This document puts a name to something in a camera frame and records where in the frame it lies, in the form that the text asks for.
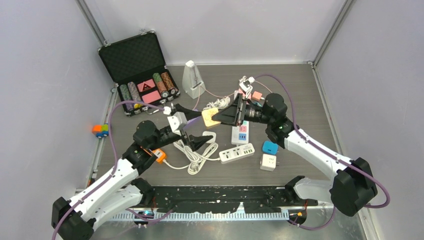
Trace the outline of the tan dragon cube socket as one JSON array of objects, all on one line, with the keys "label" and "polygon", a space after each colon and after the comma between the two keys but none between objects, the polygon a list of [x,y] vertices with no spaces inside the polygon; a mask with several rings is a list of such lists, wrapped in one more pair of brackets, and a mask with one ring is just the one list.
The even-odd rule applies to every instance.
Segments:
[{"label": "tan dragon cube socket", "polygon": [[201,116],[206,129],[211,129],[221,124],[220,121],[213,120],[213,116],[219,112],[217,107],[208,108],[201,112]]}]

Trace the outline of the purple power strip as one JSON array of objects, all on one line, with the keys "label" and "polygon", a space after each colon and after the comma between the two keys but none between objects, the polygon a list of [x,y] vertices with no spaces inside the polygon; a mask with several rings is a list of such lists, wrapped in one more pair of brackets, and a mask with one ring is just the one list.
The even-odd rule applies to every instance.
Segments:
[{"label": "purple power strip", "polygon": [[199,120],[201,120],[202,119],[202,116],[200,115],[200,116],[198,116],[198,117],[195,117],[195,118],[193,118],[193,119],[190,119],[190,120],[188,120],[187,121],[187,124],[184,126],[184,130],[187,130],[187,129],[189,129],[190,127],[192,127],[196,122],[198,122]]}]

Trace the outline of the pink cube socket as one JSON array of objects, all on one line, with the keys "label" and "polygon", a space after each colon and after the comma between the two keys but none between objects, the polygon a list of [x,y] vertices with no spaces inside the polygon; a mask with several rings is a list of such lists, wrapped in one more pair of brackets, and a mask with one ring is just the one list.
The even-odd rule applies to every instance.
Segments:
[{"label": "pink cube socket", "polygon": [[241,88],[239,88],[238,90],[236,90],[233,94],[233,99],[235,100],[237,98],[238,95],[241,95],[242,99],[246,99],[246,94],[242,91]]}]

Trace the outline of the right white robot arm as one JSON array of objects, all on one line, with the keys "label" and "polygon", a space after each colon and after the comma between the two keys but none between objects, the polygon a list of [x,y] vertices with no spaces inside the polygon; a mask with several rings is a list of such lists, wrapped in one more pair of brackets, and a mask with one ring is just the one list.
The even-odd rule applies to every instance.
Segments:
[{"label": "right white robot arm", "polygon": [[299,205],[306,199],[327,202],[349,217],[368,208],[378,194],[369,163],[361,157],[353,160],[343,156],[317,142],[287,117],[287,110],[284,98],[277,93],[268,94],[262,106],[239,93],[228,107],[218,110],[211,118],[233,127],[243,121],[265,124],[271,142],[302,157],[328,177],[328,180],[294,178],[285,192],[291,205]]}]

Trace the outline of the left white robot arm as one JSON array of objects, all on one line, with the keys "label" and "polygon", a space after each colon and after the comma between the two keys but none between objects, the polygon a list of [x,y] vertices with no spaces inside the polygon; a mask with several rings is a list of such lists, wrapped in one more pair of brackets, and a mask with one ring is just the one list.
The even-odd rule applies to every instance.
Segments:
[{"label": "left white robot arm", "polygon": [[140,122],[133,134],[133,143],[121,157],[115,158],[113,167],[98,180],[66,200],[58,198],[52,205],[52,239],[89,240],[108,219],[126,208],[139,204],[148,207],[153,202],[151,185],[139,176],[157,160],[154,151],[182,142],[196,151],[211,136],[188,135],[184,130],[188,121],[202,116],[201,111],[180,104],[161,107],[168,125],[158,129],[154,122]]}]

